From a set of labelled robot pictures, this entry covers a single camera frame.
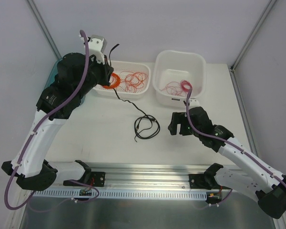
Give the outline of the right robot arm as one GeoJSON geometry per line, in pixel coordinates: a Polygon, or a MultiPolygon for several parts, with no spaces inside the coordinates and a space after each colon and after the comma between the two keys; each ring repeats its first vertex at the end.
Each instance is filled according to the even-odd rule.
{"type": "Polygon", "coordinates": [[[168,125],[171,135],[194,135],[201,143],[231,160],[246,176],[221,164],[212,164],[195,184],[201,188],[228,187],[251,198],[270,217],[279,219],[286,212],[286,174],[274,169],[247,150],[222,125],[214,125],[202,107],[173,112],[168,125]]]}

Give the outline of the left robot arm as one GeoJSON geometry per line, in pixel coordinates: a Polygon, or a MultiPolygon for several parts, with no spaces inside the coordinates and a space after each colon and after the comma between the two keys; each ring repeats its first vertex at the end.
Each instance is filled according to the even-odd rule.
{"type": "Polygon", "coordinates": [[[104,57],[88,58],[81,53],[69,53],[57,62],[54,81],[42,91],[34,122],[22,150],[1,168],[24,190],[43,191],[57,181],[62,172],[45,160],[45,156],[62,125],[79,107],[86,94],[96,85],[108,86],[113,67],[104,57]]]}

